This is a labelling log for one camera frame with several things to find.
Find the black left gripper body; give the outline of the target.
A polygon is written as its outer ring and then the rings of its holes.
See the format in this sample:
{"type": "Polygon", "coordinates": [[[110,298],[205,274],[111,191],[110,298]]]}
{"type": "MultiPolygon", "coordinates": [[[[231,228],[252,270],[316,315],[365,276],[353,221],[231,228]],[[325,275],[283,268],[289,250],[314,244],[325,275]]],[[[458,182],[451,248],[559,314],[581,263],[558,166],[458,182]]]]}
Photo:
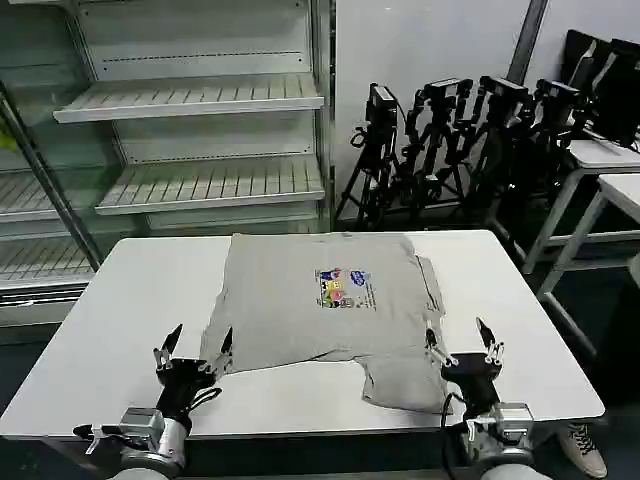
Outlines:
{"type": "Polygon", "coordinates": [[[156,403],[156,409],[165,420],[175,420],[182,426],[191,426],[191,412],[203,403],[215,399],[221,389],[215,387],[216,375],[199,371],[202,360],[175,358],[172,367],[156,376],[163,389],[156,403]]]}

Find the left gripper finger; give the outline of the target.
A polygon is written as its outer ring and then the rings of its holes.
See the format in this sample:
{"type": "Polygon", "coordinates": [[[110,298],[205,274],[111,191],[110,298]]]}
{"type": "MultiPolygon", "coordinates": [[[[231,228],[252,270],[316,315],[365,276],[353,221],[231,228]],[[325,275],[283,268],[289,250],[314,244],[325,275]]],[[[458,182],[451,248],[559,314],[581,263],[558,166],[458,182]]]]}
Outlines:
{"type": "Polygon", "coordinates": [[[201,339],[199,371],[207,375],[225,375],[233,363],[233,327],[230,326],[218,350],[213,335],[206,330],[201,339]]]}
{"type": "Polygon", "coordinates": [[[167,335],[160,348],[153,349],[153,356],[156,363],[156,371],[160,372],[172,367],[171,357],[179,341],[183,325],[179,324],[171,333],[167,335]]]}

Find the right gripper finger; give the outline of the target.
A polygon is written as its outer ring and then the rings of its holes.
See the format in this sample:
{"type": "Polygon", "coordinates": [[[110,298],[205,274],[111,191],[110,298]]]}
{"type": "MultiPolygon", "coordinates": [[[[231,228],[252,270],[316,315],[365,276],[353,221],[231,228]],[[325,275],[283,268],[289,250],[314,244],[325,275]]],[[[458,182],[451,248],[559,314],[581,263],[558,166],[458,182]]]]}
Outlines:
{"type": "Polygon", "coordinates": [[[459,361],[456,358],[440,347],[438,336],[432,328],[427,328],[425,331],[425,349],[442,367],[450,368],[459,365],[459,361]]]}
{"type": "Polygon", "coordinates": [[[485,362],[488,364],[502,364],[504,343],[496,340],[493,331],[480,317],[476,318],[476,325],[486,348],[485,362]]]}

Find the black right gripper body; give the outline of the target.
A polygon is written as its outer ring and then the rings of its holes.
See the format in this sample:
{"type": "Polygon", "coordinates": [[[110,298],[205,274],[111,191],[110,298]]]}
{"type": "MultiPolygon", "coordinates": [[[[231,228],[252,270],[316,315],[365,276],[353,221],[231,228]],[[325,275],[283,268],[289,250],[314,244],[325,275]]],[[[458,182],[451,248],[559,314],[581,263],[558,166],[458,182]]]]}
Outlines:
{"type": "Polygon", "coordinates": [[[466,405],[466,415],[480,415],[499,402],[494,380],[502,366],[483,353],[457,353],[441,366],[441,376],[456,384],[466,405]]]}

